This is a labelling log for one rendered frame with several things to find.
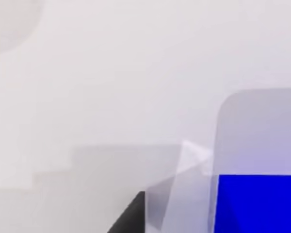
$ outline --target gray circle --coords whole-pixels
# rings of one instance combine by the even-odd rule
[[[19,46],[34,31],[44,0],[0,0],[0,53]]]

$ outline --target blue rectangle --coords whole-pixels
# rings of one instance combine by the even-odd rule
[[[221,175],[214,233],[291,233],[291,176]]]

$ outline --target black object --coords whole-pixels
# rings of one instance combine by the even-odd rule
[[[145,192],[139,192],[108,233],[145,233]]]

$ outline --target blue screen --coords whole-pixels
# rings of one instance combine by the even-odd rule
[[[291,233],[291,176],[221,175],[214,233]]]

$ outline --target white wall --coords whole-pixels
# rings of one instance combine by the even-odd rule
[[[291,0],[50,0],[38,16],[0,53],[0,187],[70,167],[79,144],[211,147],[226,96],[291,86]]]

